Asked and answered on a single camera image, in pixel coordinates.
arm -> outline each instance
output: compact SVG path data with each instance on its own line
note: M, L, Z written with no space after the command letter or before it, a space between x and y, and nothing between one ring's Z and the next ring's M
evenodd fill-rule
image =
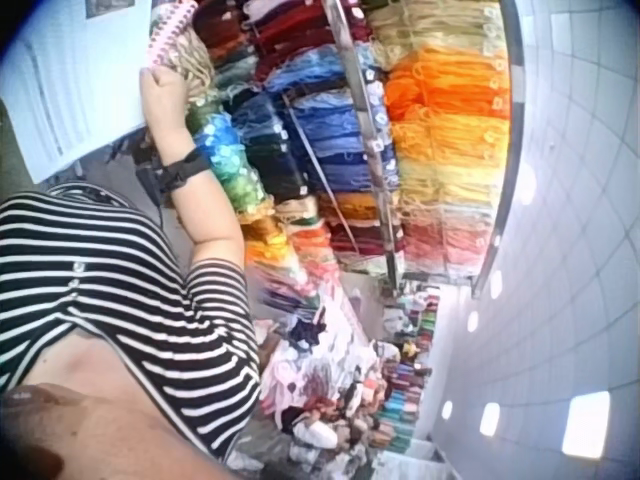
M142 71L140 88L145 118L162 164L182 160L195 148L184 121L184 79L168 68L154 67ZM194 243L193 264L217 258L244 267L240 224L211 170L189 178L186 185L171 193L171 199Z

white paper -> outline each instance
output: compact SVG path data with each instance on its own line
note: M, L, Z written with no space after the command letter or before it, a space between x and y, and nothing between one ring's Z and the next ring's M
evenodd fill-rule
M0 63L0 97L34 183L144 124L151 0L87 18L97 1L45 1Z

person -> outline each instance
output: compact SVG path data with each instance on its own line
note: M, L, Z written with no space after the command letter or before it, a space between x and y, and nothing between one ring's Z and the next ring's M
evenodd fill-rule
M274 419L282 433L319 449L335 450L346 446L350 434L348 430L336 430L322 421L319 409L309 411L291 406L277 411Z
M140 82L164 166L197 155L185 81L154 67ZM103 188L0 206L0 424L55 478L231 478L218 462L260 381L244 242L209 168L174 187L186 277L153 221Z

ceiling light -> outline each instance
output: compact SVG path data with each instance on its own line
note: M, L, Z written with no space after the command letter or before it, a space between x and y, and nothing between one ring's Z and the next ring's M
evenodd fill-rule
M482 420L480 421L480 433L493 437L498 428L498 420L500 419L500 405L497 403L487 403L484 407Z
M609 423L609 392L573 397L562 441L565 455L600 458Z
M449 417L451 416L451 410L453 410L453 403L447 400L446 402L444 402L444 406L442 407L442 418L444 418L445 420L449 420Z
M467 321L467 330L475 332L478 328L478 312L473 311L469 314L469 320Z
M536 196L536 188L538 187L538 181L536 180L536 174L528 163L520 164L520 171L518 173L518 184L516 191L518 197L523 205L531 205L533 197Z
M490 283L491 298L495 300L502 293L502 272L500 270L493 272Z

wrist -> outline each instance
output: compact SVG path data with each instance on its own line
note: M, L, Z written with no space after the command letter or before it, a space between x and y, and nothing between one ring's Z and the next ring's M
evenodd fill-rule
M152 132L152 136L164 166L181 161L195 148L186 127Z

